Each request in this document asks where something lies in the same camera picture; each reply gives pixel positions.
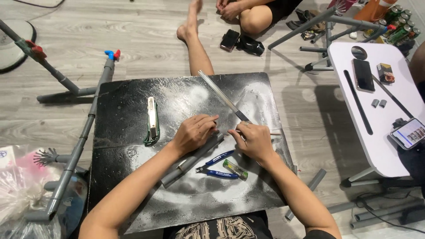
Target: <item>black shorts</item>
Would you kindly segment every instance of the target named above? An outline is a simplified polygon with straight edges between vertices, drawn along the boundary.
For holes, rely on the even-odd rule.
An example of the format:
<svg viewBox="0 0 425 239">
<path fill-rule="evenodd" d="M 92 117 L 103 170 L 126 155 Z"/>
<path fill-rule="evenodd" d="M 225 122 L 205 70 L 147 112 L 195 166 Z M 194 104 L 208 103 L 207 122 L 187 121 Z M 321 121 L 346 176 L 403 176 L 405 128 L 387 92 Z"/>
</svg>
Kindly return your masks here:
<svg viewBox="0 0 425 239">
<path fill-rule="evenodd" d="M 302 1 L 303 0 L 274 0 L 273 2 L 266 3 L 266 6 L 272 11 L 271 25 L 280 21 L 283 17 L 289 16 Z"/>
</svg>

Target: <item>electrical cord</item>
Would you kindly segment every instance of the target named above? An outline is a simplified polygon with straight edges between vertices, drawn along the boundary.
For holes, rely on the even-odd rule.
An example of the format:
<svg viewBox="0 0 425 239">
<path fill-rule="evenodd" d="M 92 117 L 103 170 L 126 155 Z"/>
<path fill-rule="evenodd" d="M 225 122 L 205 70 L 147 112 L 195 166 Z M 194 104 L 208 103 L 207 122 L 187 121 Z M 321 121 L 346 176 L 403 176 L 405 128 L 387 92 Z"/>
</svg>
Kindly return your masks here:
<svg viewBox="0 0 425 239">
<path fill-rule="evenodd" d="M 385 196 L 383 196 L 383 195 L 379 195 L 379 193 L 376 193 L 375 195 L 377 195 L 377 196 L 379 196 L 379 197 L 382 197 L 382 198 L 388 198 L 388 199 L 405 199 L 405 198 L 407 198 L 408 196 L 410 196 L 410 193 L 411 193 L 412 191 L 409 191 L 407 194 L 406 194 L 406 196 L 404 196 L 404 197 L 401 197 L 401 198 L 391 198 L 391 197 L 385 197 Z M 417 231 L 417 232 L 420 232 L 420 233 L 423 233 L 423 234 L 425 234 L 425 231 L 422 231 L 422 230 L 418 230 L 418 229 L 415 229 L 415 228 L 409 228 L 409 227 L 405 227 L 405 226 L 401 226 L 401 225 L 396 225 L 396 224 L 394 224 L 394 223 L 391 223 L 391 222 L 388 222 L 388 221 L 386 221 L 386 220 L 384 220 L 384 219 L 382 219 L 381 217 L 379 217 L 379 216 L 377 216 L 376 214 L 374 214 L 373 212 L 372 212 L 372 208 L 366 203 L 366 201 L 365 200 L 363 200 L 363 195 L 366 195 L 366 194 L 373 194 L 373 193 L 363 193 L 363 194 L 361 194 L 361 195 L 359 195 L 359 196 L 357 196 L 356 197 L 356 200 L 355 200 L 355 202 L 356 202 L 356 206 L 358 207 L 358 208 L 365 208 L 370 214 L 372 214 L 373 216 L 375 216 L 376 218 L 378 218 L 379 220 L 381 220 L 381 221 L 383 221 L 383 222 L 386 222 L 386 223 L 388 223 L 389 225 L 391 225 L 391 226 L 394 226 L 394 227 L 398 227 L 398 228 L 404 228 L 404 229 L 408 229 L 408 230 L 413 230 L 413 231 Z M 359 206 L 358 205 L 358 203 L 359 202 L 361 202 L 361 203 L 363 203 L 363 206 L 361 207 L 361 206 Z"/>
<path fill-rule="evenodd" d="M 60 5 L 62 5 L 62 3 L 63 3 L 63 2 L 65 2 L 65 0 L 62 0 L 62 1 L 60 1 L 60 2 L 56 5 L 56 6 L 43 6 L 43 5 L 38 5 L 38 4 L 34 4 L 34 3 L 28 3 L 28 2 L 25 2 L 25 1 L 21 1 L 21 0 L 13 0 L 13 1 L 15 1 L 15 2 L 19 2 L 19 3 L 28 4 L 28 5 L 35 6 L 35 7 L 46 8 L 46 9 L 53 9 L 53 8 L 57 8 L 57 7 L 59 7 Z"/>
</svg>

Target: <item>human hand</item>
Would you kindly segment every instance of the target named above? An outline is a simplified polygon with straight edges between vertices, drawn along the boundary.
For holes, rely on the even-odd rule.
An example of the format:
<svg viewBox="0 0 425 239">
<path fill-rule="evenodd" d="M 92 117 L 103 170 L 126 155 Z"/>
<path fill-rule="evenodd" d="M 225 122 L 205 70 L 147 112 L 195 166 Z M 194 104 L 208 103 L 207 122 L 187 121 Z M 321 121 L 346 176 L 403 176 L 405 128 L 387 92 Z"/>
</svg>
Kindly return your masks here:
<svg viewBox="0 0 425 239">
<path fill-rule="evenodd" d="M 273 150 L 269 127 L 242 121 L 236 129 L 241 131 L 246 140 L 243 140 L 241 135 L 233 129 L 227 132 L 233 136 L 242 153 L 255 159 L 261 166 L 275 158 L 276 152 Z"/>
<path fill-rule="evenodd" d="M 218 115 L 199 114 L 183 121 L 170 144 L 179 157 L 204 145 L 213 132 L 217 132 Z"/>
<path fill-rule="evenodd" d="M 220 14 L 227 20 L 233 20 L 243 11 L 241 2 L 232 2 L 220 10 Z"/>
<path fill-rule="evenodd" d="M 227 2 L 229 0 L 217 0 L 217 3 L 215 4 L 215 7 L 219 10 L 222 11 L 224 7 L 226 7 Z"/>
</svg>

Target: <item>knee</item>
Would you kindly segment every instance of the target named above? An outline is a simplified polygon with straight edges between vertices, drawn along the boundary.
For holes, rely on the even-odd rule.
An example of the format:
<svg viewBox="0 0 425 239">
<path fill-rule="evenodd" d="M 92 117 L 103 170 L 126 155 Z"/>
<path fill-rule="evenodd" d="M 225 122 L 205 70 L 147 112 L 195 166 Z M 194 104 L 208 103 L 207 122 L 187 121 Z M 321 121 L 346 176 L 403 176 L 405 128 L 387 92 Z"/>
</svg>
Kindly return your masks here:
<svg viewBox="0 0 425 239">
<path fill-rule="evenodd" d="M 261 23 L 249 15 L 241 17 L 240 22 L 242 30 L 246 33 L 258 34 L 264 30 Z"/>
</svg>

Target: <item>bare foot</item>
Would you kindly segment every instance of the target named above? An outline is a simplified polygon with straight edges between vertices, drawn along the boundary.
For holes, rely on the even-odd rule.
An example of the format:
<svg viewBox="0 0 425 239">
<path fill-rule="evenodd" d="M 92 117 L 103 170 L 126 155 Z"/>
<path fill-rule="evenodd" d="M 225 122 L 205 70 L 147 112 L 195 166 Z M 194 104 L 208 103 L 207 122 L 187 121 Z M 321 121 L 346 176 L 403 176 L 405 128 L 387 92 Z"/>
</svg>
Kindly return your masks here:
<svg viewBox="0 0 425 239">
<path fill-rule="evenodd" d="M 187 40 L 188 37 L 198 36 L 197 15 L 202 9 L 202 0 L 192 0 L 189 4 L 187 21 L 177 29 L 177 37 L 180 40 Z"/>
</svg>

